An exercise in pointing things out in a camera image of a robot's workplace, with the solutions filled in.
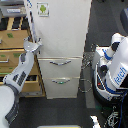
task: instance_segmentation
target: floor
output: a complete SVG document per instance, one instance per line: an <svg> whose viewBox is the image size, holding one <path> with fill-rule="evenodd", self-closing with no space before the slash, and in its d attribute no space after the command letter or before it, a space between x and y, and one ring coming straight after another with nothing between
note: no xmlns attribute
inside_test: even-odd
<svg viewBox="0 0 128 128"><path fill-rule="evenodd" d="M91 45L109 46L111 36L119 32L126 36L120 22L120 12L128 7L128 1L93 0L87 34L85 52L91 52ZM90 68L81 72L80 88L90 89ZM41 125L79 125L92 128L91 115L98 117L101 128L106 121L102 116L100 106L93 96L92 90L82 93L79 90L77 99L20 98L19 113L10 128L36 128Z"/></svg>

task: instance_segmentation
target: green label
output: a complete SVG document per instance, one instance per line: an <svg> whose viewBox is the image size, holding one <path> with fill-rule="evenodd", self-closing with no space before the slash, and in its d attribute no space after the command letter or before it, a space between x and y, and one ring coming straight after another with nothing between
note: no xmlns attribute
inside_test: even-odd
<svg viewBox="0 0 128 128"><path fill-rule="evenodd" d="M7 33L7 35L8 35L8 38L13 38L12 33Z"/></svg>
<svg viewBox="0 0 128 128"><path fill-rule="evenodd" d="M41 5L40 11L42 11L42 13L44 13L46 11L46 7L44 5Z"/></svg>
<svg viewBox="0 0 128 128"><path fill-rule="evenodd" d="M7 74L9 74L9 73L0 73L0 75L7 75Z"/></svg>
<svg viewBox="0 0 128 128"><path fill-rule="evenodd" d="M65 82L58 82L58 84L64 84Z"/></svg>
<svg viewBox="0 0 128 128"><path fill-rule="evenodd" d="M21 55L21 53L13 53L15 58L19 58L19 56Z"/></svg>
<svg viewBox="0 0 128 128"><path fill-rule="evenodd" d="M9 69L13 69L12 67L9 67Z"/></svg>
<svg viewBox="0 0 128 128"><path fill-rule="evenodd" d="M5 55L0 55L1 57L6 57Z"/></svg>

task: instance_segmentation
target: cabinet drawer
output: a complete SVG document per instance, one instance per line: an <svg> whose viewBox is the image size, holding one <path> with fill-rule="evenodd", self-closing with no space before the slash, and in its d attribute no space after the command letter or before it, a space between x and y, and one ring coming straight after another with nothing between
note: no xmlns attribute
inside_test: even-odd
<svg viewBox="0 0 128 128"><path fill-rule="evenodd" d="M38 92L41 88L39 86L39 77L35 81L25 81L22 92Z"/></svg>
<svg viewBox="0 0 128 128"><path fill-rule="evenodd" d="M38 59L43 78L78 77L82 58Z"/></svg>
<svg viewBox="0 0 128 128"><path fill-rule="evenodd" d="M0 67L0 76L5 76L11 73L16 67ZM36 64L34 64L29 75L39 75Z"/></svg>
<svg viewBox="0 0 128 128"><path fill-rule="evenodd" d="M24 38L28 36L27 30L5 30L0 31L1 49L6 48L23 48Z"/></svg>
<svg viewBox="0 0 128 128"><path fill-rule="evenodd" d="M44 79L46 96L53 98L76 98L79 79Z"/></svg>
<svg viewBox="0 0 128 128"><path fill-rule="evenodd" d="M24 49L0 50L0 66L17 66L19 63L19 56L23 52Z"/></svg>

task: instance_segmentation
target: sticker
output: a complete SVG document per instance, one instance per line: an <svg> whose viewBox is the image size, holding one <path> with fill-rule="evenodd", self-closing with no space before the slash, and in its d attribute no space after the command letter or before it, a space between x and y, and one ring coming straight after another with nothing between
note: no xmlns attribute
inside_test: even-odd
<svg viewBox="0 0 128 128"><path fill-rule="evenodd" d="M48 3L37 3L38 15L39 16L49 16L49 5Z"/></svg>
<svg viewBox="0 0 128 128"><path fill-rule="evenodd" d="M12 33L7 33L8 38L13 38Z"/></svg>
<svg viewBox="0 0 128 128"><path fill-rule="evenodd" d="M13 69L12 67L9 67L9 69Z"/></svg>
<svg viewBox="0 0 128 128"><path fill-rule="evenodd" d="M0 55L1 57L6 57L6 55Z"/></svg>
<svg viewBox="0 0 128 128"><path fill-rule="evenodd" d="M9 74L9 73L0 73L0 75L7 75L7 74Z"/></svg>
<svg viewBox="0 0 128 128"><path fill-rule="evenodd" d="M21 53L13 53L15 58L19 58L19 56L21 55Z"/></svg>

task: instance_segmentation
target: white drawer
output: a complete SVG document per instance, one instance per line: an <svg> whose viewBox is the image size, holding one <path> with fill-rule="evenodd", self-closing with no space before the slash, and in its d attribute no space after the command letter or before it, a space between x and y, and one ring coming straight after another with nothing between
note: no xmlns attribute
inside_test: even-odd
<svg viewBox="0 0 128 128"><path fill-rule="evenodd" d="M38 59L42 78L79 77L82 58Z"/></svg>
<svg viewBox="0 0 128 128"><path fill-rule="evenodd" d="M76 98L79 79L44 79L47 99Z"/></svg>

